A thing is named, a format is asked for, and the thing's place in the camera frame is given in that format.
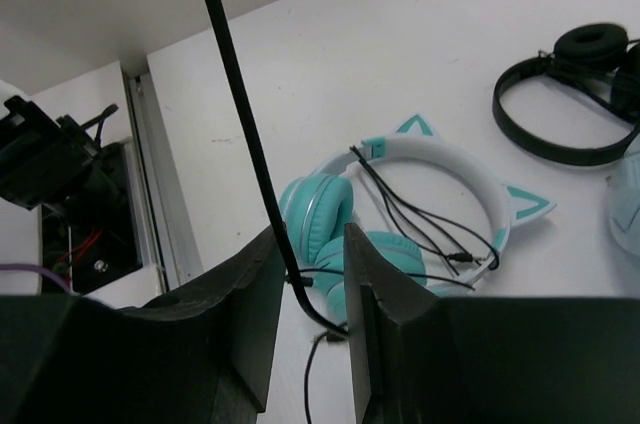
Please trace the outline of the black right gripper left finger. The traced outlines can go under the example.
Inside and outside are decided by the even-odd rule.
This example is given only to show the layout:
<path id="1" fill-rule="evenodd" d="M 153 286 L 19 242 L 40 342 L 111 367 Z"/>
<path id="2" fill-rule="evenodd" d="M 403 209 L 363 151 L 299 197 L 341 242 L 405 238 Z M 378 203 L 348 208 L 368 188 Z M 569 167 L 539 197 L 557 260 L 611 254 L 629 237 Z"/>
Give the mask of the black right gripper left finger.
<path id="1" fill-rule="evenodd" d="M 5 423 L 253 423 L 266 409 L 284 287 L 271 229 L 141 308 L 1 300 Z"/>

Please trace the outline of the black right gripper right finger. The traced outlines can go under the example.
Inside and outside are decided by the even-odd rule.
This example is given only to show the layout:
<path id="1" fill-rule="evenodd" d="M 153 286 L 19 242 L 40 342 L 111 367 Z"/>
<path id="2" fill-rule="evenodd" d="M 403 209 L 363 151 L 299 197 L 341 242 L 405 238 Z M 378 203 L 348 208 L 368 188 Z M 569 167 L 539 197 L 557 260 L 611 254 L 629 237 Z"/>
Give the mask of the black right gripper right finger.
<path id="1" fill-rule="evenodd" d="M 440 298 L 344 235 L 360 423 L 635 423 L 639 303 Z"/>

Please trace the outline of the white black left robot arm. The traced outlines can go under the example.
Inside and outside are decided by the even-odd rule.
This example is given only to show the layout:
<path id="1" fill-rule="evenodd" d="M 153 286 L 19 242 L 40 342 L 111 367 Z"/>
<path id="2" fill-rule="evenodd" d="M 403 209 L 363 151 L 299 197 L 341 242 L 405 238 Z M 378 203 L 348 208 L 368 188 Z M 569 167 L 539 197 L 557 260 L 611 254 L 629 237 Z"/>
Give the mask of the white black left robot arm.
<path id="1" fill-rule="evenodd" d="M 101 133 L 117 104 L 83 124 L 71 116 L 50 118 L 35 102 L 14 94 L 3 103 L 1 197 L 32 210 L 46 204 L 111 198 L 117 192 L 100 168 Z"/>

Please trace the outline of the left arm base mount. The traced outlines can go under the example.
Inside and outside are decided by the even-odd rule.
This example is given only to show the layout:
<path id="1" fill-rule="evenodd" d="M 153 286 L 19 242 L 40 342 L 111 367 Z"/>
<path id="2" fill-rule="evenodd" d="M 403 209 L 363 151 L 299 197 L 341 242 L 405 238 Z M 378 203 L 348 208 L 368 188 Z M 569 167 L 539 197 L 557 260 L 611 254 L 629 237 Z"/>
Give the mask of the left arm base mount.
<path id="1" fill-rule="evenodd" d="M 67 188 L 76 193 L 42 207 L 43 259 L 73 289 L 86 295 L 142 267 L 131 208 L 128 142 L 102 142 L 106 120 L 116 104 L 83 124 L 63 116 L 58 123 L 80 130 L 92 153 L 91 166 Z"/>

